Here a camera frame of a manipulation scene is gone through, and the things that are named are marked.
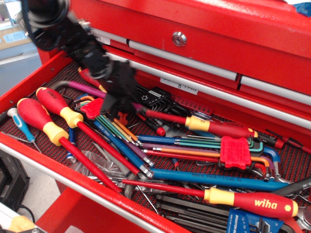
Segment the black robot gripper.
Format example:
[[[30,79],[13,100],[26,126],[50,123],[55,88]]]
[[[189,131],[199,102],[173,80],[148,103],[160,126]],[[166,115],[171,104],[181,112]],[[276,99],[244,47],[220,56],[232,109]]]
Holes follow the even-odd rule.
[[[42,50],[63,50],[81,67],[87,68],[106,90],[100,114],[113,120],[119,112],[134,114],[137,100],[135,70],[128,61],[113,61],[95,37],[85,30],[74,15],[62,17],[36,30],[36,41]]]

